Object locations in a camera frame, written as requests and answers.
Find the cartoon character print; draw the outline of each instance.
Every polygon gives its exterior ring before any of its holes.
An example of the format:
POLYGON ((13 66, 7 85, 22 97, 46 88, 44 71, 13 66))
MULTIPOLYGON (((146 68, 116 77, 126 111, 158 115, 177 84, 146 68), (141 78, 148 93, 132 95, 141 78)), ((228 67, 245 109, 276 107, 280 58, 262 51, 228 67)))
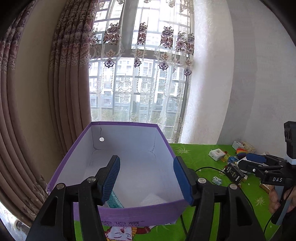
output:
POLYGON ((136 234, 147 234, 154 227, 110 227, 105 231, 105 236, 107 241, 132 241, 136 234))

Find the white wall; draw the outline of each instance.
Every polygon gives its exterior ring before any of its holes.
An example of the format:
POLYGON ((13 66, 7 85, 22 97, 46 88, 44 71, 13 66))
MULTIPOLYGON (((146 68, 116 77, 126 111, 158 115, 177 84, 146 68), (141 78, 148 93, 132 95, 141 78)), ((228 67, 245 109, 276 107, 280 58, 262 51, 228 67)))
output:
POLYGON ((62 160, 54 134, 48 94, 53 34, 66 0, 39 0, 26 23, 16 60, 16 99, 23 134, 48 182, 62 160))
POLYGON ((259 153, 284 156, 283 124, 296 121, 296 47, 280 21, 259 0, 227 2, 234 26, 235 68, 218 143, 240 139, 259 153), (242 39, 245 32, 250 34, 245 36, 247 41, 242 39))
POLYGON ((194 68, 182 143, 216 144, 229 103, 234 40, 226 0, 194 0, 194 68))

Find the human hand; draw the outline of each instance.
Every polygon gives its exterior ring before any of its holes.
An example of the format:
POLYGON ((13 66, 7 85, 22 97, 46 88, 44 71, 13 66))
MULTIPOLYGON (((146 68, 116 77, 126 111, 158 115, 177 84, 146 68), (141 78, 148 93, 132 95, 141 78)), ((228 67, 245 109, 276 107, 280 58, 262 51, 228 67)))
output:
MULTIPOLYGON (((284 199, 287 198, 291 189, 287 190, 284 194, 284 199)), ((293 191, 291 192, 289 199, 292 199, 290 206, 287 212, 290 212, 296 207, 296 187, 294 187, 293 191)), ((278 195, 274 189, 274 186, 270 186, 269 191, 269 211, 271 213, 275 213, 275 211, 280 207, 280 203, 278 202, 278 195)))

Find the green surface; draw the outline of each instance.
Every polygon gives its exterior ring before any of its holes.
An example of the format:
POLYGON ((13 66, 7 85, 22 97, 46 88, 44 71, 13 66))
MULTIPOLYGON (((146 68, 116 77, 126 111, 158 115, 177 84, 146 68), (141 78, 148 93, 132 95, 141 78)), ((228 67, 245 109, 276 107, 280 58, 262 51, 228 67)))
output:
MULTIPOLYGON (((209 151, 220 148, 223 151, 227 151, 229 155, 234 156, 235 150, 229 145, 189 145, 189 144, 171 144, 177 156, 181 156, 189 168, 194 170, 211 166, 218 169, 223 169, 227 164, 222 161, 214 161, 209 157, 209 151)), ((220 172, 212 169, 202 169, 198 171, 199 177, 204 177, 208 180, 212 180, 214 176, 222 179, 222 186, 227 186, 231 182, 225 175, 221 175, 220 172)), ((251 201, 258 221, 264 229, 267 221, 271 217, 268 211, 268 194, 259 187, 259 179, 250 174, 246 182, 242 182, 242 190, 251 201)), ((219 224, 219 204, 215 204, 214 217, 212 223, 210 241, 216 240, 217 230, 219 224)), ((188 207, 183 213, 183 219, 187 231, 189 230, 190 223, 193 217, 194 208, 188 207)), ((266 239, 269 240, 273 233, 277 230, 277 226, 269 223, 266 229, 266 239)), ((76 240, 82 241, 80 223, 75 223, 76 240)), ((184 241, 185 234, 181 225, 180 219, 173 225, 159 225, 151 229, 147 234, 136 234, 133 241, 184 241)))

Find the open cardboard box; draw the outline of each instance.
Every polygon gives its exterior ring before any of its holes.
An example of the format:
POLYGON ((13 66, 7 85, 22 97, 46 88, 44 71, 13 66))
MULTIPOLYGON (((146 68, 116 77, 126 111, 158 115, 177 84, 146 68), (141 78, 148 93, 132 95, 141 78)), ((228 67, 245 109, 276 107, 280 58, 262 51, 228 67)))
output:
MULTIPOLYGON (((47 192, 58 183, 69 186, 94 176, 112 155, 120 158, 113 191, 124 208, 99 206, 103 225, 175 223, 188 203, 173 170, 175 154, 156 124, 91 122, 60 163, 47 192)), ((78 203, 74 203, 74 220, 79 220, 78 203)))

